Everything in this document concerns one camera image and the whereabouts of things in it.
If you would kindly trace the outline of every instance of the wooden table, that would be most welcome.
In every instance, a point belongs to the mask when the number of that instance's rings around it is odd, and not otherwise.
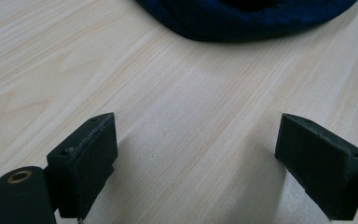
[[[0,1],[0,176],[106,112],[119,155],[86,223],[329,223],[274,149],[282,113],[358,146],[358,3],[299,35],[200,43],[134,1]]]

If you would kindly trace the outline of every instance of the black metal part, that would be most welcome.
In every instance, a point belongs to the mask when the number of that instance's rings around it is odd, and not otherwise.
[[[22,167],[0,178],[0,223],[56,223],[41,168]]]
[[[275,157],[333,220],[358,208],[358,147],[322,126],[283,114]]]
[[[85,218],[117,157],[113,114],[89,119],[48,154],[52,201],[61,217]]]

